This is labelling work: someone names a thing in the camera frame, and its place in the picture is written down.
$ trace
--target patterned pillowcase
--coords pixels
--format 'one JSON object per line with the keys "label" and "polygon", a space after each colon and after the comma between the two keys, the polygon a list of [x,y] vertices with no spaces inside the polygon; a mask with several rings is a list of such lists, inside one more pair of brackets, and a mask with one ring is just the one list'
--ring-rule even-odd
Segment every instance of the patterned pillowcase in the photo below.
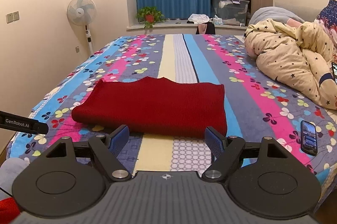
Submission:
{"label": "patterned pillowcase", "polygon": [[320,24],[337,47],[337,1],[330,0],[329,4],[317,16],[315,22]]}

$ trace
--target metal screw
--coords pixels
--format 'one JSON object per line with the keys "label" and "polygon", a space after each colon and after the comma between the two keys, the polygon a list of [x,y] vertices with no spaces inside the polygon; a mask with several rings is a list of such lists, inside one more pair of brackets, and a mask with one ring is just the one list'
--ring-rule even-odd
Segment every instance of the metal screw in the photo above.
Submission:
{"label": "metal screw", "polygon": [[205,176],[207,178],[215,179],[221,176],[221,173],[217,170],[208,170],[205,172]]}
{"label": "metal screw", "polygon": [[126,178],[129,175],[129,172],[126,170],[115,170],[112,173],[114,178]]}

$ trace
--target red flower pot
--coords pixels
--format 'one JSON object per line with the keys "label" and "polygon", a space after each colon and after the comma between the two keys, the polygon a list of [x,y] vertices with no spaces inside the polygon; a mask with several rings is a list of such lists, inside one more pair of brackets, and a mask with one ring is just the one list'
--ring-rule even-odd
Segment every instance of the red flower pot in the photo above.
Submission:
{"label": "red flower pot", "polygon": [[145,20],[152,23],[154,21],[154,17],[153,17],[153,15],[146,15]]}

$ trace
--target green leaves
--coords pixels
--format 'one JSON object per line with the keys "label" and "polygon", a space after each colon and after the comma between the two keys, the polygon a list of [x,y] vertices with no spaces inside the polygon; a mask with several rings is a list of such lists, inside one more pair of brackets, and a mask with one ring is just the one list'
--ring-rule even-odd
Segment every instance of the green leaves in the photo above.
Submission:
{"label": "green leaves", "polygon": [[[145,20],[145,16],[146,15],[153,15],[154,17],[154,22],[150,23],[148,21]],[[164,21],[165,17],[164,15],[161,13],[161,11],[157,10],[157,7],[153,6],[153,7],[144,7],[138,10],[138,13],[136,15],[136,18],[138,18],[138,20],[140,22],[145,21],[145,27],[144,28],[153,28],[153,25],[156,22],[161,22]]]}

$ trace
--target colorful striped bedsheet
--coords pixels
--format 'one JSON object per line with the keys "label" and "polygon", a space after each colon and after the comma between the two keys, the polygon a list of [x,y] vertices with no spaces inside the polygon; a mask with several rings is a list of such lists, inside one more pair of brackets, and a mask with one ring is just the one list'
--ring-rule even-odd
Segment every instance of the colorful striped bedsheet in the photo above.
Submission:
{"label": "colorful striped bedsheet", "polygon": [[[30,115],[49,125],[47,135],[17,133],[7,148],[7,157],[32,161],[61,136],[85,141],[112,129],[85,125],[71,118],[98,79],[132,82],[144,76],[166,77],[180,83],[211,82],[225,85],[228,135],[260,142],[272,136],[319,179],[322,199],[335,183],[337,115],[317,107],[297,91],[262,74],[245,52],[241,36],[141,35],[123,36],[107,44],[70,73],[47,94]],[[146,94],[156,92],[149,86]],[[136,97],[125,97],[130,111]],[[301,120],[313,122],[318,132],[318,155],[300,149]],[[203,140],[160,135],[132,135],[118,159],[132,173],[136,170],[197,170],[211,163],[211,152]]]}

